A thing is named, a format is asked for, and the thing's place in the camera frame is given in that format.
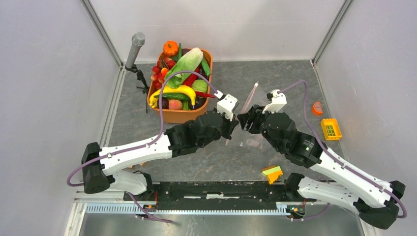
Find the red chili pepper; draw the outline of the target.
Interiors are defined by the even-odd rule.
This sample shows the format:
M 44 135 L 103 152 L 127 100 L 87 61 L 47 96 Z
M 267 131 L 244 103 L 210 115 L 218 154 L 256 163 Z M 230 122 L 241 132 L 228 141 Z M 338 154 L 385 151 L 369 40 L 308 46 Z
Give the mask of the red chili pepper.
M 209 94 L 209 93 L 204 93 L 204 92 L 200 92 L 200 91 L 195 91 L 195 94 L 197 97 L 200 98 L 215 98 L 216 96 Z

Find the yellow orange toy block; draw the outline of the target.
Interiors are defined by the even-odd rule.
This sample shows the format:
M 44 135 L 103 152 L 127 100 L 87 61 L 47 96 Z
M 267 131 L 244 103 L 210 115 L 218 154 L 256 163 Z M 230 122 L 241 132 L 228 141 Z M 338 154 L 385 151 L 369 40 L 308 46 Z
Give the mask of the yellow orange toy block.
M 284 173 L 281 170 L 280 166 L 270 166 L 261 170 L 261 174 L 265 176 L 268 180 L 268 183 L 272 185 L 277 181 Z

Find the green zucchini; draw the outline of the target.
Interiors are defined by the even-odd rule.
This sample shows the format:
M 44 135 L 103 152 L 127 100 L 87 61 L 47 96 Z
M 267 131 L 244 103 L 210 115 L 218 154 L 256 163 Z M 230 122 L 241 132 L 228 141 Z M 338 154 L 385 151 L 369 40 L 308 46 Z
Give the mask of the green zucchini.
M 211 68 L 205 58 L 203 58 L 201 61 L 201 67 L 205 75 L 209 77 L 211 75 Z

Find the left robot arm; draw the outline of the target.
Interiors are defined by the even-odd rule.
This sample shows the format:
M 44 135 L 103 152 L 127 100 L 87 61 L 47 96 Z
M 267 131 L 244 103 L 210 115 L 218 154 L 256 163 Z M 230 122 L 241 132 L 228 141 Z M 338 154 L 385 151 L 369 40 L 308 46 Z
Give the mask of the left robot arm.
M 97 142 L 86 146 L 82 158 L 83 187 L 87 194 L 114 189 L 130 192 L 142 200 L 154 196 L 149 174 L 133 174 L 125 168 L 158 159 L 170 159 L 195 153 L 220 138 L 231 139 L 238 125 L 216 111 L 208 111 L 167 129 L 161 136 L 117 147 L 100 147 Z

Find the clear zip top bag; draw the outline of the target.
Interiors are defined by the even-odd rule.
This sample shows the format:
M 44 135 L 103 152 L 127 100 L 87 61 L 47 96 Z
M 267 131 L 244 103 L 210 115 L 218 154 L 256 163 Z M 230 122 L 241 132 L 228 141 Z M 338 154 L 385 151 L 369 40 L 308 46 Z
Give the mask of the clear zip top bag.
M 267 104 L 267 94 L 260 83 L 256 82 L 242 107 L 237 110 L 236 119 L 239 124 L 231 134 L 232 139 L 227 140 L 225 146 L 246 148 L 260 153 L 271 150 L 269 142 L 259 133 L 259 123 L 255 121 Z

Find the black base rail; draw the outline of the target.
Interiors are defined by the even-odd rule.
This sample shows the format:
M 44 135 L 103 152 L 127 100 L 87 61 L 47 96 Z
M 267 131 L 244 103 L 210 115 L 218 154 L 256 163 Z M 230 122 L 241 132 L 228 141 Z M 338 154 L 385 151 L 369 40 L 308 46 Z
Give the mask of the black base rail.
M 184 210 L 190 213 L 258 213 L 276 210 L 276 204 L 312 202 L 284 184 L 267 181 L 161 181 L 150 190 L 123 200 L 155 202 L 154 210 Z

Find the green napa cabbage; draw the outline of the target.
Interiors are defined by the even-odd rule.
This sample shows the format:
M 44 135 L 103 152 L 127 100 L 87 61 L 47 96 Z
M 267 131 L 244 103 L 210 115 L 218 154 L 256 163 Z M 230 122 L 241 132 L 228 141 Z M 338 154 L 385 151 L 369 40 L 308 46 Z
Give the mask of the green napa cabbage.
M 192 48 L 186 54 L 184 54 L 177 63 L 167 72 L 165 79 L 178 71 L 194 71 L 201 63 L 204 54 L 198 47 Z M 173 76 L 166 86 L 176 89 L 191 75 L 191 73 L 179 73 Z

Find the orange round cap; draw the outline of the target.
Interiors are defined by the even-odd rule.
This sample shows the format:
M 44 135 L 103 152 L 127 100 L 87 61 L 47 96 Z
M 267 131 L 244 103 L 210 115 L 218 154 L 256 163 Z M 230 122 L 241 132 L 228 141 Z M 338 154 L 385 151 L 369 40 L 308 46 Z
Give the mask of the orange round cap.
M 311 107 L 311 113 L 315 116 L 321 116 L 323 114 L 323 108 L 320 102 L 315 102 Z

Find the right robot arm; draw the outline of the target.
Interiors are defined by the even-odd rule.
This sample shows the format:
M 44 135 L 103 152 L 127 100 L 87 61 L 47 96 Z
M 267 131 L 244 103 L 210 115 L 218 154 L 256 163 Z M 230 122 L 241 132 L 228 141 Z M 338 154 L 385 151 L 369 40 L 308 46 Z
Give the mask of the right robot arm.
M 357 214 L 364 222 L 388 229 L 400 218 L 400 202 L 405 185 L 387 182 L 363 172 L 314 136 L 297 131 L 286 113 L 263 112 L 254 105 L 237 116 L 242 130 L 261 134 L 291 163 L 321 173 L 337 184 L 320 183 L 302 174 L 287 178 L 284 195 L 291 201 L 300 197 L 327 202 Z

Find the yellow plastic crate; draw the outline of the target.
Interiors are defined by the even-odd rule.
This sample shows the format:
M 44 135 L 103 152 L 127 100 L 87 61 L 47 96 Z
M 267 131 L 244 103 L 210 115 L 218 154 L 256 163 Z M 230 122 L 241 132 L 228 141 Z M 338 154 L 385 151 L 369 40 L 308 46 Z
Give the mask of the yellow plastic crate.
M 327 141 L 340 140 L 342 138 L 342 133 L 338 125 L 337 119 L 335 118 L 325 118 L 321 122 L 322 131 L 324 137 Z

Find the grey microphone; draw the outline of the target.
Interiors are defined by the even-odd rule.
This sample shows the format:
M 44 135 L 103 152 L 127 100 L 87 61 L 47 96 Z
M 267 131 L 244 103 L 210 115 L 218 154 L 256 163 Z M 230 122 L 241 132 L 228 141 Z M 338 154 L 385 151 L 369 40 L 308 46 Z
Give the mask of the grey microphone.
M 137 32 L 132 36 L 131 48 L 125 64 L 125 68 L 127 70 L 131 70 L 132 68 L 134 68 L 136 58 L 140 49 L 144 46 L 145 40 L 146 37 L 142 32 Z

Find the peach fruit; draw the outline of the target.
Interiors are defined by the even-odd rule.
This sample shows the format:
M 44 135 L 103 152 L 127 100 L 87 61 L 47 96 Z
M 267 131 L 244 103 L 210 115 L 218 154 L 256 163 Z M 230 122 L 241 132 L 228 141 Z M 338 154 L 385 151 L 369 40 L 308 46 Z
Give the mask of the peach fruit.
M 182 110 L 183 109 L 183 103 L 180 100 L 171 99 L 171 100 L 169 100 L 168 109 L 169 110 Z

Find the orange plastic basket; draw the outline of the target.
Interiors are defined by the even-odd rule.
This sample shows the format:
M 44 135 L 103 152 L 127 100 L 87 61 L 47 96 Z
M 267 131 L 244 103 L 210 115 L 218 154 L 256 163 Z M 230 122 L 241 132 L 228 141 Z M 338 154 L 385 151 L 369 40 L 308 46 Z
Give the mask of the orange plastic basket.
M 201 51 L 203 52 L 204 59 L 208 62 L 211 72 L 212 72 L 213 61 L 212 61 L 211 53 L 205 49 L 201 49 Z M 160 53 L 158 59 L 163 59 L 163 58 L 165 58 L 165 55 L 163 53 Z M 149 87 L 150 88 L 149 88 L 149 92 L 147 95 L 148 106 L 150 105 L 150 99 L 152 97 L 152 94 L 157 91 L 157 89 L 155 88 L 154 81 L 151 82 L 151 85 Z M 207 106 L 210 100 L 212 99 L 205 98 L 205 103 L 203 103 L 202 106 L 196 110 L 186 111 L 186 110 L 163 109 L 163 120 L 165 123 L 184 123 L 188 120 L 195 120 L 197 116 L 202 115 L 204 112 L 207 111 Z M 156 111 L 157 114 L 160 116 L 158 108 L 152 108 L 150 106 L 149 108 Z

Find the yellow banana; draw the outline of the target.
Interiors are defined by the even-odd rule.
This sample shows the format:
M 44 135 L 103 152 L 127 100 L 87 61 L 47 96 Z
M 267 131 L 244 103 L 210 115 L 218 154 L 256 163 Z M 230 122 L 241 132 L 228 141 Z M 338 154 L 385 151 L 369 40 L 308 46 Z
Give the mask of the yellow banana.
M 181 85 L 178 88 L 170 88 L 168 86 L 162 87 L 161 89 L 157 90 L 156 92 L 154 92 L 150 98 L 149 98 L 149 105 L 151 107 L 156 107 L 156 103 L 158 101 L 158 98 L 156 98 L 155 96 L 157 95 L 164 95 L 166 93 L 181 93 L 184 95 L 187 95 L 191 101 L 191 105 L 195 106 L 196 102 L 196 92 L 189 86 L 185 86 L 185 85 Z

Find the orange mini pumpkin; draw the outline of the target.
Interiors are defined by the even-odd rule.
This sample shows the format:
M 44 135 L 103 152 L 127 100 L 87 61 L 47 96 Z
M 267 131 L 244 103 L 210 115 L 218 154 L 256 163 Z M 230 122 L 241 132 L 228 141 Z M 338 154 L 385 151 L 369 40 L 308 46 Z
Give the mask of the orange mini pumpkin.
M 173 57 L 179 53 L 179 45 L 175 41 L 167 41 L 163 45 L 163 54 L 166 57 Z

